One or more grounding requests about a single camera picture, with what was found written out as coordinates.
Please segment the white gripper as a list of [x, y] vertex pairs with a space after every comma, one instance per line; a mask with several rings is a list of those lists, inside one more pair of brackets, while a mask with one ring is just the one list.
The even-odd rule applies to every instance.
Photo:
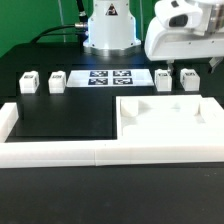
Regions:
[[151, 61], [209, 58], [209, 73], [223, 61], [224, 0], [159, 0], [154, 6], [144, 50]]

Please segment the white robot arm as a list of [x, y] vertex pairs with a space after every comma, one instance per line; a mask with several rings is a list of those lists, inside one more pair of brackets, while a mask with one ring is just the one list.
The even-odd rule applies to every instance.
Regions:
[[211, 69], [224, 60], [224, 0], [158, 0], [154, 12], [140, 41], [129, 0], [93, 0], [84, 50], [125, 55], [142, 46], [151, 61], [207, 58]]

